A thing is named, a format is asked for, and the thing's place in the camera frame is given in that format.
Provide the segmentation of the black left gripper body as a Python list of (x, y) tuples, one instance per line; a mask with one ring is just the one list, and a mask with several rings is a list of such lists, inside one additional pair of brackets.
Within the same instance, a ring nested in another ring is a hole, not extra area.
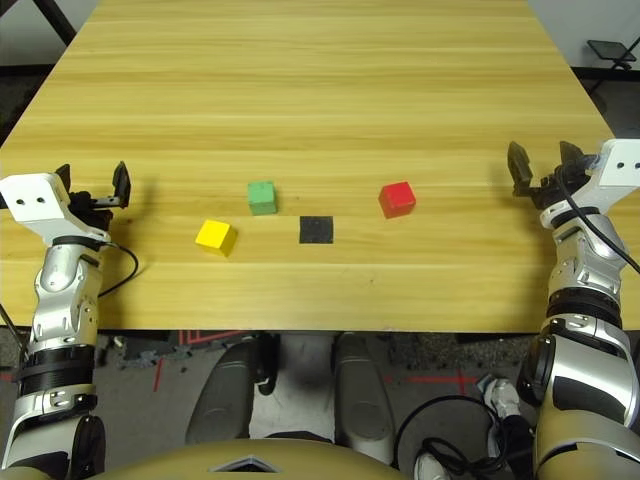
[(71, 192), (69, 194), (69, 211), (86, 225), (109, 231), (113, 219), (112, 209), (121, 207), (119, 196), (92, 198), (88, 191)]

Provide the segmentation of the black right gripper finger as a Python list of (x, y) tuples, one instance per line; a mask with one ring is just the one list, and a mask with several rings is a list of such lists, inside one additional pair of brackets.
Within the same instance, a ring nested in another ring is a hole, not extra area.
[(581, 176), (584, 174), (584, 153), (576, 145), (567, 142), (559, 142), (561, 167), (565, 176)]
[(514, 196), (530, 196), (532, 171), (526, 150), (517, 142), (511, 141), (507, 150), (507, 167), (513, 180)]

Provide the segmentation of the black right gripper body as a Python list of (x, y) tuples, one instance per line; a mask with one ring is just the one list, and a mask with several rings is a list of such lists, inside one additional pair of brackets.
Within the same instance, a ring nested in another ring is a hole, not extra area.
[(581, 176), (565, 176), (562, 172), (561, 165), (559, 165), (551, 174), (542, 178), (539, 186), (531, 185), (530, 196), (515, 197), (528, 197), (532, 200), (537, 210), (545, 210), (549, 206), (565, 199), (565, 195), (562, 193), (558, 182), (558, 175), (562, 176), (562, 184), (569, 194), (576, 192), (586, 184), (585, 170)]

